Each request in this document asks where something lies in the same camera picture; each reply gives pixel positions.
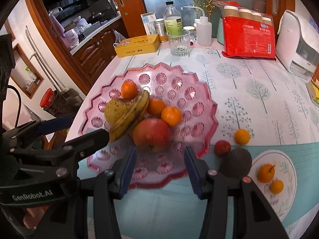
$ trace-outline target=orange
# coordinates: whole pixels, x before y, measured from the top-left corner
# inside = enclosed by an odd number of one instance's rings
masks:
[[[161,113],[161,118],[167,124],[174,127],[181,122],[181,112],[176,107],[166,107]]]
[[[138,94],[138,87],[133,81],[125,81],[121,86],[121,95],[123,99],[133,100]]]
[[[147,107],[147,113],[156,117],[160,117],[163,109],[165,108],[165,103],[159,99],[152,98]]]
[[[265,164],[258,170],[257,178],[262,183],[270,182],[275,176],[275,166]]]
[[[250,140],[250,134],[245,129],[238,129],[234,134],[235,142],[241,146],[246,145]]]
[[[281,180],[275,180],[270,185],[270,191],[274,194],[279,194],[284,189],[284,183]]]

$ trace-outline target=decorative plate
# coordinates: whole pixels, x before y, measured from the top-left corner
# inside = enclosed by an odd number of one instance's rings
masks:
[[[284,183],[284,189],[281,193],[273,194],[270,191],[272,181],[269,183],[261,183],[258,181],[258,170],[264,164],[272,164],[275,166],[275,176],[273,180],[279,179]],[[296,170],[290,158],[279,150],[265,151],[253,160],[248,176],[252,178],[264,194],[280,221],[283,221],[291,208],[297,190]]]
[[[182,113],[182,122],[171,128],[171,145],[159,153],[139,153],[130,188],[161,188],[170,180],[186,176],[183,152],[192,146],[198,157],[210,150],[210,139],[217,129],[215,118],[217,104],[212,101],[206,83],[200,82],[193,72],[184,72],[181,66],[170,67],[165,63],[146,64],[142,68],[130,68],[123,75],[116,75],[101,92],[90,100],[90,107],[83,112],[84,122],[79,135],[98,128],[111,127],[104,118],[104,106],[112,98],[121,96],[125,80],[133,80],[138,89],[145,89],[150,97],[163,100],[167,106],[175,106]],[[87,166],[101,172],[123,158],[127,146],[133,146],[130,134],[97,151],[87,160]]]

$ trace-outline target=screw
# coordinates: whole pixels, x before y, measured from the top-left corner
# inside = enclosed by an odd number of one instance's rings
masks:
[[[57,170],[55,171],[55,174],[56,174],[59,178],[65,176],[67,173],[68,173],[68,170],[67,170],[65,167],[61,167],[61,168],[59,168],[59,169],[57,169]]]
[[[107,169],[107,170],[104,171],[104,173],[106,174],[106,176],[110,176],[110,175],[112,175],[114,173],[114,171],[111,170],[111,169]]]
[[[73,146],[70,146],[70,145],[63,147],[63,150],[65,151],[71,151],[72,149],[73,149]]]
[[[245,176],[243,177],[242,181],[245,183],[251,183],[251,178],[249,178],[248,176]]]
[[[210,176],[215,176],[215,175],[217,175],[217,171],[214,170],[214,169],[209,169],[209,170],[208,170],[208,174],[209,174]]]

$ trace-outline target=white plate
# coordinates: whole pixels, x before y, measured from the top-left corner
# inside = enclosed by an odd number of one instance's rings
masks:
[[[275,176],[273,180],[279,179],[283,181],[284,189],[281,193],[273,194],[270,191],[272,181],[269,183],[261,183],[258,181],[258,170],[264,164],[275,165]],[[248,176],[256,183],[280,221],[282,221],[290,210],[297,190],[296,170],[290,158],[279,150],[265,151],[253,160]]]

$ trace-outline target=bowl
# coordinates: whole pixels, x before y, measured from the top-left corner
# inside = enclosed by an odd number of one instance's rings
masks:
[[[99,128],[110,130],[105,121],[104,107],[113,98],[121,97],[121,85],[132,80],[139,90],[147,90],[151,98],[158,98],[167,106],[175,106],[182,113],[182,122],[170,127],[171,144],[167,150],[150,153],[139,152],[129,188],[162,188],[172,179],[187,175],[183,153],[191,146],[197,157],[210,150],[210,140],[217,129],[215,118],[217,104],[212,100],[205,82],[193,72],[184,72],[181,66],[170,67],[165,63],[146,64],[142,68],[130,68],[123,75],[114,76],[100,93],[90,99],[90,107],[83,112],[84,121],[79,135]],[[87,159],[88,168],[102,172],[124,157],[126,149],[134,146],[131,134],[124,134]]]

